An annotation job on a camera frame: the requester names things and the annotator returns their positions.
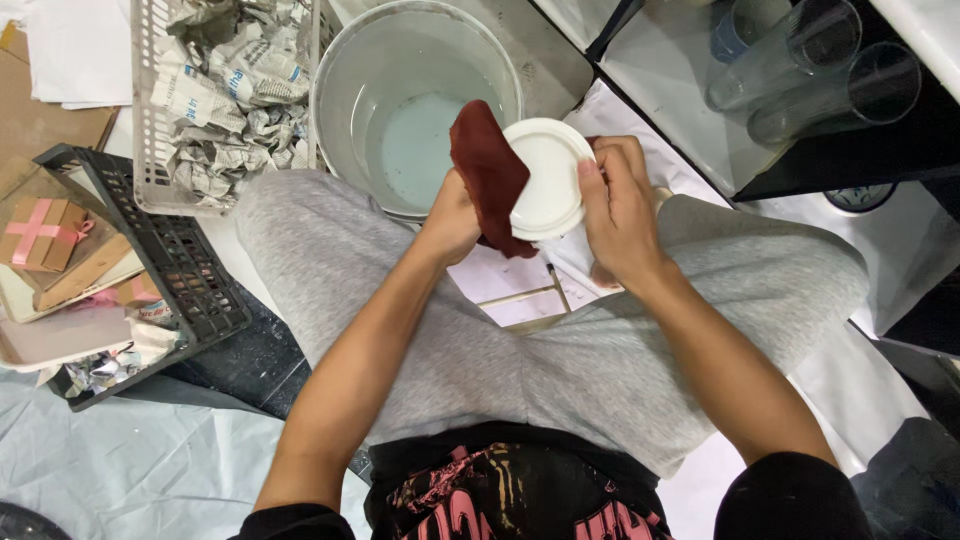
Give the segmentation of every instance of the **black plastic crate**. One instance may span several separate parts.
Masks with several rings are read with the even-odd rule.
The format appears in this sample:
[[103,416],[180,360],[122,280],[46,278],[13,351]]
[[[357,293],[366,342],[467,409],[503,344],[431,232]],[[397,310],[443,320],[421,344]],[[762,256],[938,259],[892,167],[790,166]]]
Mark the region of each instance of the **black plastic crate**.
[[[250,325],[252,316],[247,304],[197,220],[180,215],[149,214],[133,201],[132,160],[59,144],[34,162],[59,172],[78,166],[84,168],[118,230],[127,236],[170,307],[174,328],[183,331],[185,336],[179,349],[129,379],[99,394],[86,391],[75,398],[64,398],[71,410],[79,412],[98,404]],[[61,368],[48,384],[54,393],[63,397],[72,382]]]

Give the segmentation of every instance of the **black t-shirt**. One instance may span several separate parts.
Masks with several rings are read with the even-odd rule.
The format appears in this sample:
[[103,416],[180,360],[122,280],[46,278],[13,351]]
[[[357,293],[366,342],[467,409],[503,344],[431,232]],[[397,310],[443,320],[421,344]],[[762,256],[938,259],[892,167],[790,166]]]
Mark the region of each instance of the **black t-shirt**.
[[[371,448],[373,539],[666,540],[659,479],[569,433],[489,422]],[[816,457],[764,457],[731,485],[717,539],[872,538],[847,477]],[[234,540],[349,540],[321,504],[251,514]]]

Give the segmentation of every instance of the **gray sweatpants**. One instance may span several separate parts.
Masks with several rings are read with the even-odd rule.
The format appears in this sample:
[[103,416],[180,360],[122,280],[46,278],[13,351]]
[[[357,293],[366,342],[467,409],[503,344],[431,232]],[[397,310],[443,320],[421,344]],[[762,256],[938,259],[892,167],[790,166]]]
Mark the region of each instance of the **gray sweatpants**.
[[[369,196],[310,170],[260,177],[235,216],[311,366],[414,238]],[[783,372],[867,292],[860,255],[820,229],[684,195],[666,201],[658,227],[661,245],[693,286]],[[663,478],[715,431],[686,390],[657,323],[629,293],[517,337],[446,278],[367,442],[488,420],[565,430],[627,452]]]

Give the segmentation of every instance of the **hand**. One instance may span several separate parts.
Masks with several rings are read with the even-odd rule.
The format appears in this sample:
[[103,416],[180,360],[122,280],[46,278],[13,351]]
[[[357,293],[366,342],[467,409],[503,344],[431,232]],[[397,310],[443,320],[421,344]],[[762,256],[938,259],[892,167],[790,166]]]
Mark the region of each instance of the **hand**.
[[593,148],[596,162],[577,164],[587,242],[596,260],[639,294],[672,262],[657,242],[654,191],[643,149],[634,136],[599,137]]
[[470,253],[479,237],[477,212],[464,179],[456,169],[450,169],[414,243],[451,266]]

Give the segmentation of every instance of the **person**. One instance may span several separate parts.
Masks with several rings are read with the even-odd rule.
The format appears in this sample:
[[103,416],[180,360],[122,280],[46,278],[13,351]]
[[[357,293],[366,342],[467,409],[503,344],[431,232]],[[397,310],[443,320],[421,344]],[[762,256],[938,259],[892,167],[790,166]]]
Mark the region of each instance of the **person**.
[[860,255],[683,195],[655,213],[636,139],[593,148],[588,242],[627,292],[523,337],[446,276],[480,235],[455,170],[417,234],[317,171],[253,182],[239,234],[314,372],[236,538],[352,538],[337,512],[365,440],[373,538],[668,538],[657,482],[715,430],[748,465],[715,538],[870,537],[782,374],[863,301]]

